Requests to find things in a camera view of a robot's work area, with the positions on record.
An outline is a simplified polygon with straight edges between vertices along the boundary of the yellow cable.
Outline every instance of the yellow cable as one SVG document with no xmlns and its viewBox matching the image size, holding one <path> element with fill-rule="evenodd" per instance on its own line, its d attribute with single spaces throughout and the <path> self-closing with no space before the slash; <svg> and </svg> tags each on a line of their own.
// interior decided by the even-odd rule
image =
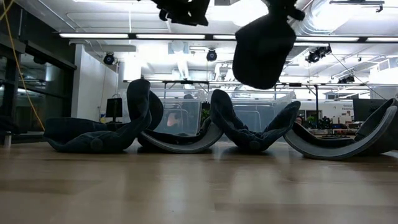
<svg viewBox="0 0 398 224">
<path fill-rule="evenodd" d="M 17 53 L 16 53 L 16 51 L 15 51 L 14 41 L 13 41 L 13 39 L 12 39 L 11 28 L 10 28 L 10 23 L 9 23 L 9 21 L 8 21 L 7 9 L 6 9 L 6 5 L 5 5 L 5 4 L 3 4 L 3 8 L 4 8 L 5 17 L 6 17 L 6 23 L 7 23 L 7 28 L 8 28 L 8 34 L 9 34 L 9 36 L 10 36 L 12 52 L 14 53 L 14 58 L 15 58 L 15 61 L 16 61 L 16 63 L 17 63 L 17 68 L 18 68 L 19 76 L 21 77 L 22 84 L 23 84 L 23 86 L 24 86 L 24 88 L 25 88 L 26 96 L 27 96 L 27 99 L 29 100 L 30 106 L 32 107 L 33 112 L 35 113 L 35 116 L 36 116 L 37 120 L 39 121 L 39 123 L 40 123 L 40 125 L 41 125 L 41 127 L 42 127 L 42 129 L 43 129 L 43 131 L 44 131 L 44 130 L 45 130 L 45 129 L 44 129 L 44 125 L 43 125 L 43 123 L 42 123 L 42 120 L 39 118 L 39 116 L 38 116 L 38 114 L 37 114 L 37 111 L 36 111 L 35 107 L 33 106 L 32 100 L 30 100 L 30 96 L 29 96 L 29 93 L 28 93 L 27 88 L 26 88 L 26 85 L 25 85 L 24 76 L 22 75 L 21 67 L 19 66 L 18 56 L 17 56 Z"/>
<path fill-rule="evenodd" d="M 15 0 L 11 0 L 10 5 L 8 5 L 7 9 L 6 9 L 6 2 L 5 0 L 3 1 L 3 5 L 4 5 L 4 13 L 0 16 L 0 21 L 3 19 L 3 17 L 7 14 L 8 10 L 10 10 L 12 4 L 14 3 Z"/>
</svg>

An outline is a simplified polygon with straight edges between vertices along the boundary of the wooden floor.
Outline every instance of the wooden floor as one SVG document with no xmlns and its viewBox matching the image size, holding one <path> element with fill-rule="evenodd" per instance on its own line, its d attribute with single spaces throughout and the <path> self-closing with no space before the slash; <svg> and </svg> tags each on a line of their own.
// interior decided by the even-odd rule
<svg viewBox="0 0 398 224">
<path fill-rule="evenodd" d="M 304 159 L 285 143 L 260 155 L 0 149 L 0 223 L 398 223 L 398 153 Z"/>
</svg>

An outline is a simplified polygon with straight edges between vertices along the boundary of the window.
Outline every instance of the window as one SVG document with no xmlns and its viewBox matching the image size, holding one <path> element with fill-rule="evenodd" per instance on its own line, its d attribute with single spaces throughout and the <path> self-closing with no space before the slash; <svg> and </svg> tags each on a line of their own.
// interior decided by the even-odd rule
<svg viewBox="0 0 398 224">
<path fill-rule="evenodd" d="M 55 95 L 66 95 L 65 84 L 71 77 L 51 63 L 29 54 L 21 55 L 21 71 L 27 88 L 36 88 Z"/>
<path fill-rule="evenodd" d="M 314 117 L 314 119 L 317 117 L 317 111 L 307 110 L 306 114 L 307 114 L 307 117 L 306 117 L 307 120 L 311 116 Z M 323 118 L 322 110 L 319 110 L 319 118 Z"/>
<path fill-rule="evenodd" d="M 298 115 L 299 115 L 300 117 L 302 117 L 303 119 L 305 119 L 305 110 L 299 110 L 299 111 L 298 111 Z"/>
<path fill-rule="evenodd" d="M 54 96 L 48 96 L 29 91 L 30 99 L 36 109 L 40 120 L 45 123 L 48 118 L 62 117 L 63 100 Z M 22 133 L 42 131 L 39 120 L 29 103 L 25 89 L 18 89 L 15 122 Z"/>
</svg>

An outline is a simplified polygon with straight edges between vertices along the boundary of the spotlight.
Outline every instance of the spotlight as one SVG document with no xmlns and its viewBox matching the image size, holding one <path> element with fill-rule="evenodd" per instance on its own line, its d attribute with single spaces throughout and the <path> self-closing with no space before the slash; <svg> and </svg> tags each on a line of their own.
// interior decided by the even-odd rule
<svg viewBox="0 0 398 224">
<path fill-rule="evenodd" d="M 214 62 L 217 60 L 217 53 L 215 49 L 210 49 L 207 53 L 206 59 L 208 62 Z"/>
<path fill-rule="evenodd" d="M 33 61 L 34 61 L 35 63 L 39 64 L 39 65 L 45 65 L 45 63 L 46 63 L 45 60 L 42 60 L 41 58 L 38 58 L 38 57 L 34 57 L 34 58 L 33 58 Z"/>
<path fill-rule="evenodd" d="M 347 78 L 340 78 L 337 82 L 338 84 L 347 83 Z"/>
<path fill-rule="evenodd" d="M 349 77 L 347 77 L 347 82 L 349 83 L 355 82 L 354 76 L 350 75 Z"/>
<path fill-rule="evenodd" d="M 106 65 L 113 65 L 116 62 L 113 55 L 114 55 L 113 52 L 106 53 L 106 56 L 104 58 L 104 63 Z"/>
<path fill-rule="evenodd" d="M 327 47 L 317 47 L 315 50 L 310 51 L 310 54 L 305 58 L 305 60 L 308 63 L 317 63 L 320 59 L 326 57 L 326 55 L 330 53 L 330 45 Z"/>
</svg>

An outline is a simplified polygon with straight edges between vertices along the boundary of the black monitor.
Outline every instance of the black monitor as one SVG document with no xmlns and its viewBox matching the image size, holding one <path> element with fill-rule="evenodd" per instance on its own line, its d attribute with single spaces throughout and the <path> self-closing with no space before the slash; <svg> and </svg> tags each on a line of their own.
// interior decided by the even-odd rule
<svg viewBox="0 0 398 224">
<path fill-rule="evenodd" d="M 123 117 L 122 98 L 108 99 L 106 102 L 106 117 L 113 118 L 113 122 L 116 122 L 116 118 Z"/>
<path fill-rule="evenodd" d="M 366 119 L 386 101 L 387 100 L 353 99 L 354 120 L 366 121 Z"/>
</svg>

